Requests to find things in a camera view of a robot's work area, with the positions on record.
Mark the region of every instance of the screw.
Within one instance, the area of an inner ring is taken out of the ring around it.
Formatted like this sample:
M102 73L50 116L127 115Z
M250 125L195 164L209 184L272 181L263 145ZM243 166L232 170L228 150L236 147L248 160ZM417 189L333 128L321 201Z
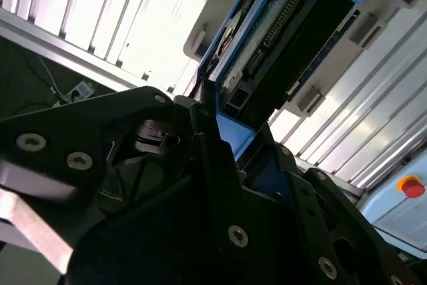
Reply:
M399 277L397 277L395 275L391 275L390 279L392 280L393 285L403 285L403 283L399 279Z
M237 225L231 225L228 228L228 238L234 245L241 248L245 248L249 242L249 238L245 230Z
M46 139L38 133L23 133L16 139L16 144L26 152L38 152L46 147Z
M282 146L280 149L283 151L283 154L285 154L285 155L290 155L291 154L290 151L289 151L289 149L286 148L285 146Z
M86 153L74 152L67 156L67 165L74 170L89 170L93 165L93 160Z
M206 109L204 109L204 108L200 108L200 112L202 113L202 114L204 114L205 116L209 116L209 113L207 112L207 110Z
M166 99L164 97L160 96L160 95L155 95L154 98L155 98L155 100L157 100L160 103L165 103L166 102Z
M338 273L336 272L335 266L326 257L319 257L318 264L320 269L327 277L331 280L335 280Z
M322 172L318 172L318 176L319 176L320 180L323 180L324 182L326 181L326 176Z

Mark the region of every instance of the metal plate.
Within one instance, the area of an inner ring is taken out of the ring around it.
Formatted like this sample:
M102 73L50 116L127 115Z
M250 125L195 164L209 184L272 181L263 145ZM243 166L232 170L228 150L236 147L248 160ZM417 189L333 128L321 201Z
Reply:
M298 157L370 188L426 132L427 0L401 9L306 119L283 111L275 139Z

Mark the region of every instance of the silver screw head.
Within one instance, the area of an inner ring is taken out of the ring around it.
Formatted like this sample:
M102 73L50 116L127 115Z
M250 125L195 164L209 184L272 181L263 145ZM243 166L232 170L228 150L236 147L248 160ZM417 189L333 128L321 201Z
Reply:
M68 167L74 170L89 170L92 168L92 157L83 152L73 152L67 156Z
M318 172L318 176L319 176L320 180L326 181L326 176L322 172Z
M249 243L249 238L245 230L237 225L231 225L228 228L228 238L234 245L241 248L245 248Z
M319 257L318 264L322 272L331 280L335 280L338 273L335 266L326 257Z
M280 149L282 150L283 154L285 154L285 155L290 155L291 154L290 151L289 151L289 149L286 148L285 146L282 146Z
M395 275L391 275L390 279L392 280L393 285L403 285L403 282Z
M23 133L16 139L16 144L26 152L38 152L46 147L46 139L38 133Z
M164 97L160 96L160 95L155 95L154 99L157 100L160 103L165 103L166 102L166 99Z

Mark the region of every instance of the red emergency stop button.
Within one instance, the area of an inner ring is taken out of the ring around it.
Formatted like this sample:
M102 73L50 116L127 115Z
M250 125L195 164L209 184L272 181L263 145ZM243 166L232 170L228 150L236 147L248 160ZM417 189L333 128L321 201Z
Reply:
M424 194L426 188L418 180L408 180L403 183L402 191L408 198L418 198Z

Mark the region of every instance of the dark floor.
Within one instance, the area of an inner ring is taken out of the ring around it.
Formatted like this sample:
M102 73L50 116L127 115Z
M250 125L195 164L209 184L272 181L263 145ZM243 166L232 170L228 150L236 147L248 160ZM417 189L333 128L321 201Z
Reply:
M86 79L53 61L43 60L63 93ZM0 38L0 119L52 106L58 99L50 90L50 84L36 54ZM111 92L97 85L97 95Z

